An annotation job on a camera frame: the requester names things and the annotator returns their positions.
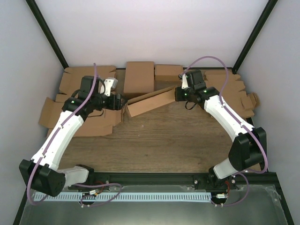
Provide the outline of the large cardboard box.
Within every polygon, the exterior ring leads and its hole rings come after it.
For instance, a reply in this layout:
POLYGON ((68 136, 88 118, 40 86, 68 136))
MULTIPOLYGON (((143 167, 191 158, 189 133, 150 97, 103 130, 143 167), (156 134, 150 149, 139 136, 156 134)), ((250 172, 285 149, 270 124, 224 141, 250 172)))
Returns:
POLYGON ((157 90, 127 102, 126 112, 130 118, 157 109, 175 101, 175 86, 157 90))

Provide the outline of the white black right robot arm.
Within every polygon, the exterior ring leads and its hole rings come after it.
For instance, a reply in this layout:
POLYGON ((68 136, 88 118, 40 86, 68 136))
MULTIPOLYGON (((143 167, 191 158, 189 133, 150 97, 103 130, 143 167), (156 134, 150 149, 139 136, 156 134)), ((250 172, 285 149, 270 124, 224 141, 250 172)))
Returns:
POLYGON ((228 158, 209 169, 208 183, 218 189, 232 175, 261 164, 260 173, 268 169, 267 136, 263 128, 255 128, 242 119, 214 87, 207 87, 200 70, 179 75, 181 86, 175 89, 175 100, 199 105, 223 127, 232 140, 228 158))

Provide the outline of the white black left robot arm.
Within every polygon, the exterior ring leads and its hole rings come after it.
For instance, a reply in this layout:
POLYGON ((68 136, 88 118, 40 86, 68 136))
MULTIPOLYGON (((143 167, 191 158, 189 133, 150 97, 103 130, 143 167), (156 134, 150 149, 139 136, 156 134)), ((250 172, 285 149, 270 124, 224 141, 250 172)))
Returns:
POLYGON ((94 111, 120 110, 126 103, 121 94, 113 94, 118 81, 108 77, 102 80, 97 75, 84 76, 80 88, 69 97, 59 119, 45 143, 30 160, 22 160, 19 170, 27 186, 27 195, 36 190, 52 197, 64 188, 80 184, 85 189, 95 186, 93 169, 76 165, 59 170, 60 160, 77 130, 94 111))

